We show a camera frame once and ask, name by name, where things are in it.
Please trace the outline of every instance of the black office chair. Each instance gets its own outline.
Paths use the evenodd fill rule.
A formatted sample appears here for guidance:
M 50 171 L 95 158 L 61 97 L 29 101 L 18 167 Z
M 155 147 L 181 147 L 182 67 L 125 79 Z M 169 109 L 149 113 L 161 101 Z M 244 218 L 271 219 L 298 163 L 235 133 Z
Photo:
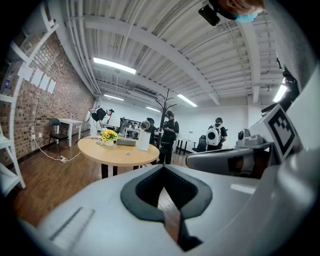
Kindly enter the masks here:
M 201 137 L 199 138 L 199 143 L 198 146 L 195 148 L 193 148 L 192 150 L 195 152 L 204 152 L 206 151 L 206 135 L 201 135 Z
M 51 118 L 49 120 L 49 125 L 50 125 L 50 138 L 49 138 L 48 150 L 50 148 L 50 140 L 51 140 L 51 138 L 53 138 L 55 147 L 58 150 L 59 155 L 61 156 L 60 151 L 59 151 L 60 140 L 64 140 L 65 144 L 67 145 L 68 149 L 70 150 L 69 145 L 67 143 L 68 135 L 63 134 L 61 129 L 60 129 L 60 133 L 55 133 L 55 129 L 54 128 L 52 130 L 52 127 L 54 127 L 54 126 L 61 126 L 61 123 L 60 123 L 59 119 Z

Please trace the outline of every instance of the white backpack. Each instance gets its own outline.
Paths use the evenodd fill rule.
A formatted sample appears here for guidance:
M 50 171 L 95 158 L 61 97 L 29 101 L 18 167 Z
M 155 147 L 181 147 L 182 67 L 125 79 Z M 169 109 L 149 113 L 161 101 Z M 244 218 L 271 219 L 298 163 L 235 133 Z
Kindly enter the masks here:
M 218 146 L 221 142 L 221 128 L 224 127 L 222 124 L 219 127 L 213 125 L 213 128 L 210 128 L 206 132 L 205 142 L 207 145 Z

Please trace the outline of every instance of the wooden floor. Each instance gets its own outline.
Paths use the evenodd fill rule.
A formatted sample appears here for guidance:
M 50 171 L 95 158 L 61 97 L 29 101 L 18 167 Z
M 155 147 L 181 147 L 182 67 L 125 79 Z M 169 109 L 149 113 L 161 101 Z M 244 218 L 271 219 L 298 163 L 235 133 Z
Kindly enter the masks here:
M 74 145 L 77 139 L 78 136 L 72 138 L 70 150 L 65 143 L 60 143 L 60 153 L 67 159 L 71 159 L 79 153 L 78 146 Z M 49 150 L 44 151 L 53 158 L 60 158 L 55 146 L 51 146 Z M 172 154 L 172 164 L 187 167 L 185 164 L 186 156 L 187 153 L 186 155 Z M 23 190 L 14 188 L 6 199 L 18 218 L 35 227 L 43 217 L 59 204 L 87 185 L 102 178 L 101 165 L 89 160 L 82 154 L 70 162 L 61 163 L 39 152 L 19 166 L 26 188 Z M 131 167 L 118 167 L 118 174 L 131 170 Z M 180 212 L 165 189 L 160 194 L 158 209 L 164 212 L 167 232 L 177 241 Z

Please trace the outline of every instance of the brick wall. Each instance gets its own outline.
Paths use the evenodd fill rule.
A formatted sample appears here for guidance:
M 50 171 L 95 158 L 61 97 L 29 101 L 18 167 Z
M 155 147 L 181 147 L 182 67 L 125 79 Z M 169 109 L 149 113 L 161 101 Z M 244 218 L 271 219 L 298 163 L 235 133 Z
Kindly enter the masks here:
M 40 38 L 41 35 L 32 36 L 20 48 L 30 55 Z M 13 95 L 21 65 L 22 61 L 14 63 L 11 67 L 13 78 L 8 95 Z M 36 68 L 39 68 L 56 81 L 56 85 L 53 94 L 48 94 L 28 81 L 22 82 L 14 117 L 14 144 L 18 159 L 36 149 L 35 143 L 31 140 L 32 134 L 38 137 L 39 133 L 42 133 L 42 138 L 36 139 L 40 147 L 49 143 L 50 118 L 70 118 L 72 114 L 72 119 L 84 121 L 89 108 L 92 108 L 95 102 L 95 98 L 68 60 L 56 33 L 43 44 L 30 66 L 33 68 L 33 74 L 29 81 L 32 80 Z M 10 104 L 0 103 L 0 122 L 7 138 L 10 108 Z M 88 125 L 82 124 L 82 130 L 88 129 Z M 78 130 L 73 127 L 72 133 L 77 133 Z M 1 158 L 5 165 L 11 162 L 4 151 L 1 152 Z

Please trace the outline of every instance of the fluorescent light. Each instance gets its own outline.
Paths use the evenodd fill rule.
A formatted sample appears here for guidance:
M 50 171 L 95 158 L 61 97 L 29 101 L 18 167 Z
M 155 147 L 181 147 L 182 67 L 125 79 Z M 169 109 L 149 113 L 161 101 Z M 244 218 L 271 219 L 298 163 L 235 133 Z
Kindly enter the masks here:
M 131 68 L 131 67 L 124 66 L 124 65 L 121 65 L 121 64 L 119 64 L 119 63 L 115 63 L 115 62 L 112 62 L 112 61 L 108 61 L 108 60 L 105 60 L 105 59 L 102 59 L 102 58 L 96 58 L 96 57 L 94 57 L 94 58 L 93 58 L 93 61 L 94 61 L 95 63 L 107 65 L 107 66 L 110 66 L 110 67 L 113 67 L 113 68 L 116 68 L 116 69 L 119 69 L 119 70 L 124 70 L 124 71 L 127 71 L 127 72 L 132 73 L 132 74 L 135 74 L 135 73 L 136 73 L 136 70 L 133 69 L 133 68 Z
M 281 84 L 278 92 L 276 93 L 276 96 L 273 99 L 273 101 L 274 102 L 280 101 L 287 90 L 288 90 L 288 88 L 286 86 L 284 86 L 283 84 Z
M 157 112 L 161 112 L 161 111 L 159 111 L 158 109 L 154 109 L 154 108 L 152 108 L 152 107 L 146 107 L 148 110 L 153 110 L 153 111 L 157 111 Z
M 116 100 L 119 100 L 119 101 L 123 101 L 124 100 L 123 98 L 117 98 L 117 97 L 113 97 L 113 96 L 106 95 L 106 94 L 104 96 L 112 98 L 112 99 L 116 99 Z
M 182 94 L 178 95 L 179 98 L 183 99 L 184 101 L 188 102 L 191 106 L 193 107 L 198 107 L 196 104 L 194 104 L 190 99 L 187 99 L 185 96 L 183 96 Z

